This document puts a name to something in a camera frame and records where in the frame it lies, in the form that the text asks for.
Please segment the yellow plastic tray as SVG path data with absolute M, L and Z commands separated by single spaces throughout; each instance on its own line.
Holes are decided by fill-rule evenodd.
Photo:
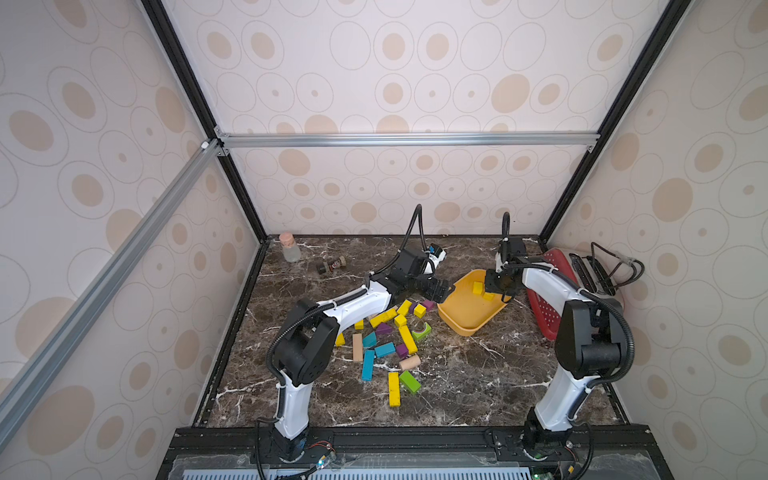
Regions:
M 483 295 L 473 294 L 473 283 L 484 283 L 484 280 L 485 270 L 470 271 L 455 282 L 455 290 L 438 305 L 440 318 L 461 336 L 474 335 L 506 307 L 498 294 L 494 294 L 493 301 L 484 300 Z

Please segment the aluminium frame bar left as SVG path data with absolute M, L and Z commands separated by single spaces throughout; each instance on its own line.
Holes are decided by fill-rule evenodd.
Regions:
M 223 142 L 216 138 L 209 139 L 204 146 L 198 148 L 11 383 L 1 400 L 2 449 L 7 448 L 195 182 L 209 163 L 222 152 L 222 148 Z

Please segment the long yellow block front left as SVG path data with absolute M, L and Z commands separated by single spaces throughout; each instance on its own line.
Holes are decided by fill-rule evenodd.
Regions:
M 396 372 L 388 373 L 388 400 L 392 408 L 401 406 L 399 375 Z

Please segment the teal block left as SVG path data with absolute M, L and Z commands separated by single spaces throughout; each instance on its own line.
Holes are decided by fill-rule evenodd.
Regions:
M 377 345 L 377 335 L 375 332 L 372 332 L 368 335 L 366 335 L 363 338 L 362 345 L 365 349 L 374 348 Z

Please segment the black spice jar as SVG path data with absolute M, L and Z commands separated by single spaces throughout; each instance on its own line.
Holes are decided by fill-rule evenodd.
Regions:
M 345 269 L 346 267 L 347 260 L 344 256 L 322 259 L 316 264 L 316 270 L 320 275 L 329 274 L 339 269 Z

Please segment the aluminium frame bar back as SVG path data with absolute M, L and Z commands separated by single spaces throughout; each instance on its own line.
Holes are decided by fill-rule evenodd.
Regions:
M 368 148 L 368 147 L 448 147 L 515 145 L 593 146 L 597 132 L 425 132 L 425 133 L 349 133 L 349 134 L 225 134 L 226 148 Z

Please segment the long teal block front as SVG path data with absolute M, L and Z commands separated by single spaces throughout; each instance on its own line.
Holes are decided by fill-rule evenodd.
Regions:
M 374 360 L 375 360 L 375 352 L 373 350 L 366 350 L 363 356 L 363 365 L 362 365 L 362 373 L 361 373 L 361 379 L 363 381 L 369 382 L 372 380 Z

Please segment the teal block right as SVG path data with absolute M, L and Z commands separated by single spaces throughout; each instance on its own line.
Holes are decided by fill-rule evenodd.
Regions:
M 384 358 L 397 352 L 395 345 L 392 342 L 385 343 L 374 348 L 376 358 Z

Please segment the green rainbow arch block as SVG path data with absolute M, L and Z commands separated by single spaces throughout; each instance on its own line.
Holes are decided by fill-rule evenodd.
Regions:
M 431 325 L 425 322 L 421 330 L 413 330 L 411 334 L 414 341 L 416 343 L 419 343 L 419 342 L 422 342 L 425 338 L 427 338 L 431 332 L 432 332 Z

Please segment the natural wood cylinder block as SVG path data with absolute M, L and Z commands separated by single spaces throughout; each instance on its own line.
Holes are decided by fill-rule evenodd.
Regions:
M 406 359 L 403 359 L 399 362 L 399 367 L 401 371 L 409 371 L 418 368 L 421 365 L 422 361 L 418 355 L 412 355 Z

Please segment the long speckled yellow block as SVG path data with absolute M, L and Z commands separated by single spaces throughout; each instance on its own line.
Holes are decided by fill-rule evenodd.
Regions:
M 374 316 L 373 318 L 371 318 L 369 320 L 369 323 L 370 323 L 372 328 L 377 328 L 380 324 L 386 323 L 386 322 L 394 319 L 397 315 L 398 315 L 397 309 L 396 308 L 390 308 L 390 309 L 388 309 L 388 310 L 386 310 L 386 311 L 384 311 L 384 312 Z

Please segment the long yellow block right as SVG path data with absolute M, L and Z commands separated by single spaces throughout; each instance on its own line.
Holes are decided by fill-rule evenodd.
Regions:
M 398 328 L 398 331 L 407 348 L 408 354 L 409 355 L 415 354 L 418 351 L 418 347 L 416 345 L 416 342 L 412 336 L 410 329 L 406 325 L 403 325 Z

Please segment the purple triangle block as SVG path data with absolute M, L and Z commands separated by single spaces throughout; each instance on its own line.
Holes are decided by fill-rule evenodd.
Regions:
M 378 336 L 389 335 L 393 331 L 394 331 L 394 328 L 389 323 L 381 323 L 375 329 L 375 332 Z

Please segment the aluminium frame bar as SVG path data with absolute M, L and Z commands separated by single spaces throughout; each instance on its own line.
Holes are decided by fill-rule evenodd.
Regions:
M 368 147 L 448 147 L 515 145 L 593 146 L 597 132 L 425 132 L 425 133 L 349 133 L 349 134 L 225 134 L 226 148 L 368 148 Z
M 1 400 L 2 449 L 7 448 L 195 182 L 209 163 L 222 152 L 222 148 L 223 142 L 216 138 L 209 139 L 204 146 L 198 148 L 11 383 Z

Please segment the long natural wood block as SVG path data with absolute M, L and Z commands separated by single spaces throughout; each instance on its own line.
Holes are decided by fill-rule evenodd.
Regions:
M 353 361 L 362 362 L 364 360 L 363 335 L 359 333 L 353 334 L 352 343 L 353 343 Z

